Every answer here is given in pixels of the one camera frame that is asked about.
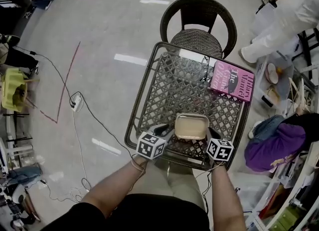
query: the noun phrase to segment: purple cloth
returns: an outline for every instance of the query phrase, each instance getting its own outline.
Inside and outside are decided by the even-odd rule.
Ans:
[[[282,123],[268,139],[247,145],[246,165],[263,172],[287,163],[301,151],[305,139],[306,133],[301,126]]]

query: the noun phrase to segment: book cover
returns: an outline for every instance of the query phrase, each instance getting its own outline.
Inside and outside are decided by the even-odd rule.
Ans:
[[[249,102],[254,74],[218,60],[214,66],[210,88]]]

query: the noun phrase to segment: wicker chair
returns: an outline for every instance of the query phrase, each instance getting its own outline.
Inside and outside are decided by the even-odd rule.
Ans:
[[[167,27],[170,19],[180,10],[181,31],[173,37],[172,44],[192,49],[216,58],[227,57],[237,41],[235,22],[229,11],[215,0],[177,0],[165,11],[160,22],[162,41],[168,42]],[[220,15],[228,30],[228,42],[222,50],[218,40],[211,35],[217,15]],[[187,24],[199,24],[209,28],[208,32],[200,29],[185,29]]]

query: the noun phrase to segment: gray floor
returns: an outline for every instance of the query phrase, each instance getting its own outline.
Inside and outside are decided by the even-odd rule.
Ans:
[[[217,1],[230,11],[237,25],[237,44],[227,60],[246,67],[237,51],[249,44],[249,27],[261,1]],[[153,46],[160,41],[160,19],[166,8],[165,4],[145,4],[140,0],[56,0],[48,11],[35,11],[22,35],[20,46],[50,58],[63,78],[66,78],[72,64],[67,79],[70,93],[81,91],[92,112],[124,143],[145,66],[117,61],[114,56],[124,54],[148,59]],[[172,37],[179,30],[178,17],[175,17],[168,35]],[[227,31],[221,20],[217,20],[213,34],[224,47]],[[30,96],[37,106],[31,110],[30,132],[35,158],[42,165],[51,197],[62,200],[70,198],[71,188],[81,187],[85,174],[66,91],[59,109],[63,84],[47,60],[39,58],[39,61],[40,82],[33,85],[34,91]],[[123,166],[129,156],[91,117],[86,107],[74,117],[87,178],[94,185]],[[248,171],[243,157],[247,132],[262,117],[265,117],[265,111],[253,103],[230,171]],[[115,156],[105,151],[92,143],[93,138],[119,149],[122,154]],[[203,191],[207,180],[201,178],[199,183]],[[29,191],[43,222],[49,223],[65,213],[73,203],[50,200],[48,189],[39,184]]]

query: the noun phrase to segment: chair backrest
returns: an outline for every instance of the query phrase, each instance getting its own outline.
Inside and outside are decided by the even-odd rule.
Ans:
[[[223,50],[224,58],[233,50],[237,41],[237,29],[229,11],[215,0],[176,0],[164,12],[160,22],[162,41],[168,42],[167,27],[171,18],[180,10],[181,28],[187,24],[204,25],[211,33],[217,15],[223,19],[228,30],[228,42]]]

